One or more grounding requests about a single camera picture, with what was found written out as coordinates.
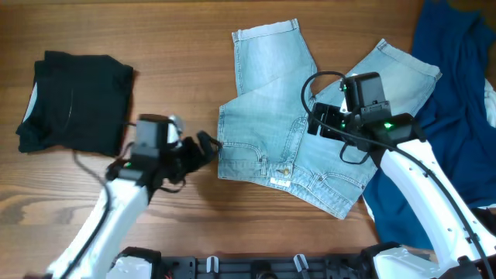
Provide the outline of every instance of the wooden table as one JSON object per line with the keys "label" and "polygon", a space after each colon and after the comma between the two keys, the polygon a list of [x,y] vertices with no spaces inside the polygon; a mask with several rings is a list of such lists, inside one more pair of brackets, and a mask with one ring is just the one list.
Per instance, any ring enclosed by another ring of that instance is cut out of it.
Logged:
{"label": "wooden table", "polygon": [[[420,1],[185,2],[0,7],[0,278],[44,271],[81,228],[100,187],[67,150],[22,154],[15,130],[44,50],[109,54],[136,69],[133,119],[176,113],[187,136],[216,133],[236,97],[231,32],[298,18],[320,70],[347,72],[385,38],[409,51]],[[494,51],[491,55],[494,66]],[[494,68],[491,80],[496,82]],[[321,79],[319,91],[331,80]],[[126,141],[133,138],[130,130]],[[81,158],[103,174],[112,159]],[[216,162],[177,195],[157,192],[122,244],[163,255],[323,255],[377,243],[362,202],[346,220],[285,192],[217,178]]]}

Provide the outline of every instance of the navy blue towel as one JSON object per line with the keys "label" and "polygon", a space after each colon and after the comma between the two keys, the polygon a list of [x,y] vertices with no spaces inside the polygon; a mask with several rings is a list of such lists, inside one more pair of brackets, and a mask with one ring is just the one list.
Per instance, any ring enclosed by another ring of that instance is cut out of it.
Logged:
{"label": "navy blue towel", "polygon": [[[479,12],[425,1],[412,55],[443,76],[417,115],[446,176],[470,208],[496,203],[496,129],[484,107],[484,69],[496,35]],[[405,197],[382,171],[363,193],[382,242],[432,249]]]}

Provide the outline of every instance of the black cloth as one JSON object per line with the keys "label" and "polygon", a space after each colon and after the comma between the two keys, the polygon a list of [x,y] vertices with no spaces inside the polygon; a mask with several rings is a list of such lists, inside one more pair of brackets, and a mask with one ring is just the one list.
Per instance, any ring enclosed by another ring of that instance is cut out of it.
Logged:
{"label": "black cloth", "polygon": [[108,55],[47,51],[35,62],[37,100],[21,123],[19,151],[61,145],[117,156],[122,145],[133,68]]}

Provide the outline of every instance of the black cable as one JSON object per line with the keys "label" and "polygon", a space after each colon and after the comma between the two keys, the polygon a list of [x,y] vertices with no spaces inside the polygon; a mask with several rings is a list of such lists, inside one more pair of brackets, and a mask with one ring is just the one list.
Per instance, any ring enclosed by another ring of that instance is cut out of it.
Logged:
{"label": "black cable", "polygon": [[105,209],[103,211],[102,217],[100,218],[100,221],[98,221],[98,224],[96,225],[96,227],[93,230],[93,232],[91,233],[91,235],[88,237],[88,240],[86,240],[86,243],[83,245],[81,250],[79,250],[76,257],[71,261],[71,263],[69,264],[69,266],[65,270],[64,274],[62,274],[62,277],[60,277],[62,279],[67,278],[69,276],[69,274],[71,274],[71,272],[74,270],[74,268],[79,264],[79,261],[84,256],[84,253],[86,253],[86,250],[91,245],[91,243],[93,242],[93,239],[96,237],[96,235],[100,231],[100,228],[105,223],[105,220],[107,219],[107,217],[110,213],[110,209],[112,208],[112,199],[111,199],[111,195],[110,195],[109,186],[107,186],[105,181],[103,181],[103,179],[100,176],[98,176],[98,174],[96,174],[93,170],[90,170],[88,167],[83,165],[82,162],[79,161],[76,150],[72,150],[72,158],[74,159],[74,162],[83,171],[90,174],[94,179],[96,179],[102,185],[102,187],[105,189],[105,195],[107,196],[107,202],[105,203]]}
{"label": "black cable", "polygon": [[441,181],[437,178],[437,176],[428,167],[426,167],[422,162],[420,162],[419,160],[417,160],[415,157],[413,157],[409,153],[407,153],[407,152],[405,152],[405,151],[397,148],[396,146],[392,146],[392,145],[389,145],[389,144],[386,144],[386,143],[378,142],[378,141],[373,140],[373,139],[364,138],[362,136],[355,136],[353,134],[350,134],[350,133],[347,133],[347,132],[343,132],[343,131],[341,131],[339,129],[336,129],[336,128],[332,127],[332,126],[329,126],[329,125],[325,124],[324,122],[320,121],[320,119],[317,119],[312,114],[312,111],[308,108],[308,106],[306,104],[306,101],[305,101],[305,89],[307,88],[307,86],[310,83],[310,81],[312,81],[314,78],[319,77],[319,76],[322,76],[322,75],[326,75],[326,74],[332,74],[332,75],[340,76],[343,80],[346,78],[344,74],[341,74],[339,72],[335,72],[335,71],[322,71],[322,72],[318,72],[316,74],[313,74],[311,77],[309,77],[305,81],[305,83],[303,84],[303,88],[301,89],[301,103],[303,104],[303,108],[305,108],[305,111],[308,113],[308,116],[310,118],[312,118],[312,121],[317,122],[322,127],[325,127],[327,129],[330,129],[334,133],[338,133],[341,136],[345,136],[345,137],[348,137],[348,138],[351,138],[351,139],[355,139],[355,140],[361,140],[361,141],[364,141],[366,143],[371,143],[371,144],[374,144],[376,146],[381,146],[381,147],[386,148],[388,150],[392,150],[394,152],[398,152],[399,154],[403,155],[404,157],[407,157],[410,161],[412,161],[413,163],[415,163],[421,169],[423,169],[425,171],[425,173],[428,174],[434,180],[434,182],[438,185],[439,189],[441,189],[441,191],[443,192],[443,194],[448,199],[448,201],[451,204],[451,206],[453,206],[453,209],[455,210],[455,212],[457,213],[458,217],[460,218],[460,221],[463,223],[463,226],[467,230],[467,233],[468,233],[469,237],[472,239],[472,242],[474,243],[475,248],[477,249],[477,252],[480,255],[480,258],[482,259],[482,262],[484,263],[484,266],[486,267],[487,274],[488,274],[489,278],[490,279],[494,279],[493,271],[491,269],[491,266],[489,265],[489,261],[487,260],[486,254],[482,250],[482,246],[479,243],[479,239],[477,238],[477,236],[475,236],[475,233],[472,230],[472,228],[470,227],[469,222],[467,221],[467,219],[465,219],[465,216],[463,215],[462,211],[458,207],[458,204],[455,202],[455,200],[453,199],[453,197],[451,196],[451,194],[448,192],[448,190],[446,189],[446,187],[444,187],[443,183],[441,183]]}

